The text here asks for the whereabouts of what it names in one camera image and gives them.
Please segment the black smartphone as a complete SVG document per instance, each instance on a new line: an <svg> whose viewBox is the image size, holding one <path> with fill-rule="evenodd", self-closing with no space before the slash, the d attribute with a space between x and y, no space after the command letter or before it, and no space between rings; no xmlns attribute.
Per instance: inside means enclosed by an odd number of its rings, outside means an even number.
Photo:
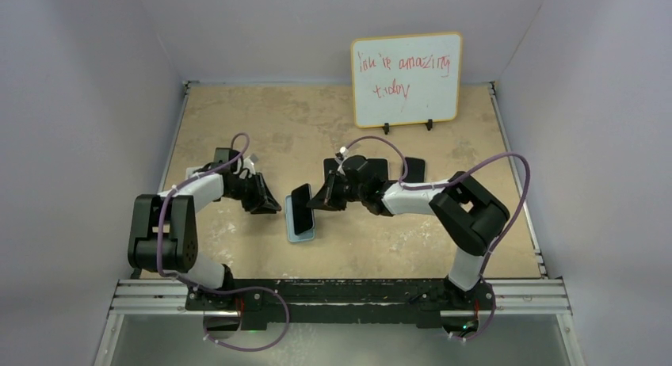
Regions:
<svg viewBox="0 0 672 366"><path fill-rule="evenodd" d="M406 174L403 179L406 183L423 183L426 181L426 160L415 157L405 157L406 165L402 171Z"/></svg>
<svg viewBox="0 0 672 366"><path fill-rule="evenodd" d="M389 164L386 158L368 158L367 173L382 181L389 180Z"/></svg>

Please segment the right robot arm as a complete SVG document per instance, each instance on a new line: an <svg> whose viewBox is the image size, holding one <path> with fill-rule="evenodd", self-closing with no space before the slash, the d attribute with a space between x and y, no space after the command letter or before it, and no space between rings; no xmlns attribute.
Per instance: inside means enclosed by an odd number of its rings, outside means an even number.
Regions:
<svg viewBox="0 0 672 366"><path fill-rule="evenodd" d="M382 178L362 155L331 170L307 207L338 212L350 202L362 204L373 215L436 217L457 247L445 278L445 298L456 308L475 299L491 247L511 218L509 209L467 172L434 183L404 183Z"/></svg>

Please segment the black phone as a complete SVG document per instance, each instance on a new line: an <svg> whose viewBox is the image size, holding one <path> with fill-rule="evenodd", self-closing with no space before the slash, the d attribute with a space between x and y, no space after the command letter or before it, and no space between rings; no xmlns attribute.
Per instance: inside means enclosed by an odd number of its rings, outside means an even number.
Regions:
<svg viewBox="0 0 672 366"><path fill-rule="evenodd" d="M340 163L336 158L325 158L323 160L323 178L326 180L332 171L338 171Z"/></svg>

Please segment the green-edged phone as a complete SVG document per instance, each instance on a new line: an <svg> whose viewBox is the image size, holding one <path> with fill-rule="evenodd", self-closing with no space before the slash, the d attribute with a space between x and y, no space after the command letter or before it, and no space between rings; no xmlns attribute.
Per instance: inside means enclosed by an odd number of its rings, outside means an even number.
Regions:
<svg viewBox="0 0 672 366"><path fill-rule="evenodd" d="M311 186L306 183L294 189L291 193L295 231L301 234L315 227L313 211L307 207L311 199Z"/></svg>

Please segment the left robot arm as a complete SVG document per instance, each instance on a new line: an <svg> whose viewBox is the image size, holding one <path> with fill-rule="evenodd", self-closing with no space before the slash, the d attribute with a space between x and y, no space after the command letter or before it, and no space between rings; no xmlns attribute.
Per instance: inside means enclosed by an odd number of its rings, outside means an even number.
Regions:
<svg viewBox="0 0 672 366"><path fill-rule="evenodd" d="M134 269L174 277L205 291L215 309L236 299L231 269L200 251L197 213L223 198L237 200L252 215L276 214L281 205L269 191L254 162L240 151L218 147L214 159L187 172L181 184L136 197L128 240L128 263Z"/></svg>

